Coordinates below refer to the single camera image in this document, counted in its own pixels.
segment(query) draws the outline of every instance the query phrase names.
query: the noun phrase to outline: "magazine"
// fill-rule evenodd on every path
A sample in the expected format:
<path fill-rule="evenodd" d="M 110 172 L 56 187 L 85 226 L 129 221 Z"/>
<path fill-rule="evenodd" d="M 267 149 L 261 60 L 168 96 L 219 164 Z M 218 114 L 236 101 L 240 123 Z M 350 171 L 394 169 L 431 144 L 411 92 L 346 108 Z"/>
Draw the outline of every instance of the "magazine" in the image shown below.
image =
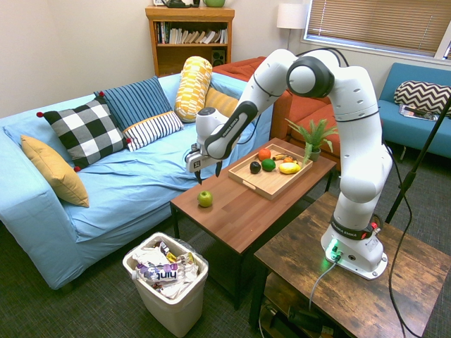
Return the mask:
<path fill-rule="evenodd" d="M 400 114 L 408 118 L 419 118 L 421 120 L 429 121 L 438 120 L 438 115 L 428 111 L 419 111 L 415 107 L 406 104 L 400 105 Z"/>

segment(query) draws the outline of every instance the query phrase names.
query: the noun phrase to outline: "chevron pillow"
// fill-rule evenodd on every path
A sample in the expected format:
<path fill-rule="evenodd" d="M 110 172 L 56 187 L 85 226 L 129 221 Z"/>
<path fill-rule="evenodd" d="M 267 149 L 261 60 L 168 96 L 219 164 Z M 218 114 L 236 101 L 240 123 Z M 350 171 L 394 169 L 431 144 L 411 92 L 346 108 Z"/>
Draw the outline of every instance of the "chevron pillow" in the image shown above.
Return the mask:
<path fill-rule="evenodd" d="M 396 89 L 394 100 L 422 111 L 440 114 L 451 95 L 451 87 L 422 81 L 405 81 Z"/>

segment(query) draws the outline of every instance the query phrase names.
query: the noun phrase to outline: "yellow patterned pillow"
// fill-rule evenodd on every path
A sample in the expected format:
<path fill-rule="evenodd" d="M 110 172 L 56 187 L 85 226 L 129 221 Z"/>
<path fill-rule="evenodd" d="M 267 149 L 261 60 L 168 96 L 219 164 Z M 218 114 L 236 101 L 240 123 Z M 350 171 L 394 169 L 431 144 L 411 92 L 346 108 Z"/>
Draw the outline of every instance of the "yellow patterned pillow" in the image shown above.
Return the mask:
<path fill-rule="evenodd" d="M 205 96 L 211 82 L 211 64 L 200 56 L 185 61 L 174 111 L 183 122 L 194 122 L 205 107 Z"/>

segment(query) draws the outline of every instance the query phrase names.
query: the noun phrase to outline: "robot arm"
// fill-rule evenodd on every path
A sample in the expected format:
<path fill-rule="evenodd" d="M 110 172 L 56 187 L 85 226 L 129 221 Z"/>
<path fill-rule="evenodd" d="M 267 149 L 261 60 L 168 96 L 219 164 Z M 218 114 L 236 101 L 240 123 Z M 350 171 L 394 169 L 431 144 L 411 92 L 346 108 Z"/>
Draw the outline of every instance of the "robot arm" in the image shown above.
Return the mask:
<path fill-rule="evenodd" d="M 247 83 L 229 119 L 211 108 L 199 113 L 199 137 L 187 156 L 187 168 L 202 182 L 200 169 L 229 157 L 246 126 L 287 88 L 299 96 L 329 96 L 338 126 L 341 193 L 329 229 L 321 238 L 326 258 L 334 261 L 329 249 L 334 243 L 333 248 L 342 254 L 339 265 L 367 279 L 378 277 L 387 259 L 369 222 L 392 161 L 382 145 L 373 85 L 362 67 L 341 68 L 336 55 L 326 50 L 299 58 L 283 49 L 274 51 Z"/>

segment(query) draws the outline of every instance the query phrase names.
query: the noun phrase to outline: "pillow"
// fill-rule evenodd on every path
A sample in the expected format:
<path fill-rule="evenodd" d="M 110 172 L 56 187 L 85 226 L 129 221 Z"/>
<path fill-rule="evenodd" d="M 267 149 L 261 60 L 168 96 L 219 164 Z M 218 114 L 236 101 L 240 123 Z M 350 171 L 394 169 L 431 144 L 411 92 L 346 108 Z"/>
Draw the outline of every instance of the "pillow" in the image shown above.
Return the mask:
<path fill-rule="evenodd" d="M 124 130 L 124 135 L 129 140 L 129 150 L 135 151 L 157 139 L 168 136 L 182 129 L 182 121 L 180 121 L 178 116 L 173 111 L 169 111 L 158 116 L 147 118 L 144 121 L 128 127 Z"/>
<path fill-rule="evenodd" d="M 206 93 L 205 106 L 218 109 L 219 113 L 228 118 L 232 115 L 237 105 L 238 100 L 235 97 L 225 95 L 214 88 L 210 88 Z"/>
<path fill-rule="evenodd" d="M 121 130 L 146 118 L 172 111 L 157 76 L 94 94 L 105 97 Z"/>
<path fill-rule="evenodd" d="M 75 109 L 38 113 L 38 116 L 44 116 L 50 123 L 72 156 L 76 170 L 127 146 L 105 99 L 100 96 Z"/>
<path fill-rule="evenodd" d="M 22 135 L 22 150 L 50 184 L 55 194 L 76 206 L 89 207 L 87 192 L 77 173 L 44 142 Z"/>
<path fill-rule="evenodd" d="M 185 61 L 174 108 L 183 122 L 194 122 L 197 112 L 205 107 L 205 96 L 211 82 L 211 69 L 210 62 L 200 56 L 191 56 Z"/>
<path fill-rule="evenodd" d="M 405 81 L 396 89 L 397 104 L 414 106 L 419 110 L 440 114 L 451 95 L 451 87 L 422 81 Z"/>

